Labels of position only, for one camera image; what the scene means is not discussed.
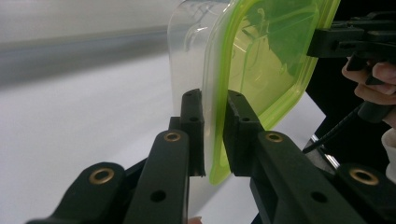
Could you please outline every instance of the black cable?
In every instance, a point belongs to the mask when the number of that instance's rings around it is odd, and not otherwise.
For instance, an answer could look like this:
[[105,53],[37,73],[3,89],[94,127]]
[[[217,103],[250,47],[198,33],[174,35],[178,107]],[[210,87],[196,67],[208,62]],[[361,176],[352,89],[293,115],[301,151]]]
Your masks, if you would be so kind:
[[339,134],[350,121],[357,117],[358,111],[361,109],[362,105],[363,104],[360,104],[355,109],[353,109],[348,115],[346,115],[346,117],[344,117],[337,125],[335,125],[331,130],[323,135],[323,137],[321,137],[318,141],[313,143],[311,146],[304,148],[303,153],[306,154],[310,151],[313,151],[315,148],[322,146]]

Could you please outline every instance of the mounting hole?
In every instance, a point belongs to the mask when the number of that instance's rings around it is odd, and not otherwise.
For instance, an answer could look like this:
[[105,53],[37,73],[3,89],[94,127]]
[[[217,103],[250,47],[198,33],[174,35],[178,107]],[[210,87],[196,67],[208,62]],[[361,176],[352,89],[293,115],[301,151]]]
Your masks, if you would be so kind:
[[157,191],[151,193],[149,198],[155,203],[160,203],[163,200],[165,200],[166,193],[163,190],[157,190]]
[[191,122],[196,122],[196,121],[198,121],[199,119],[198,118],[196,118],[196,117],[192,117],[192,118],[190,118],[190,121]]
[[349,171],[350,176],[355,180],[361,182],[362,184],[366,185],[377,185],[379,180],[378,178],[370,172],[359,168],[353,168]]
[[312,192],[311,197],[313,200],[315,200],[318,203],[326,203],[327,202],[326,195],[324,195],[320,192],[317,192],[317,191]]
[[100,168],[93,171],[90,175],[90,183],[102,185],[114,177],[114,171],[110,168]]
[[176,142],[180,139],[180,137],[181,136],[178,133],[167,133],[164,138],[168,142]]
[[265,135],[265,137],[267,138],[267,140],[270,140],[271,142],[282,142],[283,138],[282,136],[280,136],[277,133],[268,133],[267,135]]

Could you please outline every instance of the human hand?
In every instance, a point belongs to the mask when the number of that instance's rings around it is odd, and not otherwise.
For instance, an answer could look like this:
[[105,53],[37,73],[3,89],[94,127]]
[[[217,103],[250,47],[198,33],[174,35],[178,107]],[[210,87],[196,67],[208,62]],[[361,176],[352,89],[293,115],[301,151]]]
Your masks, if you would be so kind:
[[192,217],[187,222],[188,224],[202,224],[200,217]]
[[[378,105],[396,105],[396,65],[391,63],[377,63],[373,67],[373,77],[384,82],[383,85],[365,85],[369,76],[366,70],[347,71],[347,64],[343,67],[343,75],[358,83],[355,94],[365,101]],[[387,114],[384,121],[396,129],[396,106]]]

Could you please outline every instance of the green container lid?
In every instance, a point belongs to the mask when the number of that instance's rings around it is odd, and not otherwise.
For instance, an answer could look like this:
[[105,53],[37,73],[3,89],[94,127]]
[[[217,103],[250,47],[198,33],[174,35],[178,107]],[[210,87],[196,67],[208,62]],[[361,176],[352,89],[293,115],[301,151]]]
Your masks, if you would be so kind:
[[230,173],[222,144],[228,90],[244,94],[264,129],[271,130],[303,95],[317,62],[306,56],[312,35],[316,28],[330,27],[338,4],[339,0],[236,0],[222,12],[217,10],[216,21],[205,29],[202,72],[205,153],[212,160],[212,184]]

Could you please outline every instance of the white surface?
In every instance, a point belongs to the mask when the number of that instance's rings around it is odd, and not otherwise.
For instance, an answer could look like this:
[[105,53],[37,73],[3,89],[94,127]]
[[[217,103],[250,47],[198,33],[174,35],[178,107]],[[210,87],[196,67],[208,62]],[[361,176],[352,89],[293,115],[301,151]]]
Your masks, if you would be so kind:
[[[0,58],[0,223],[49,216],[83,169],[100,161],[127,168],[147,157],[156,134],[167,129],[165,34]],[[278,130],[306,143],[323,118],[305,97]],[[230,177],[219,186],[191,180],[190,216],[205,224],[249,223],[256,214],[248,179]]]
[[182,0],[2,0],[0,50],[166,31]]

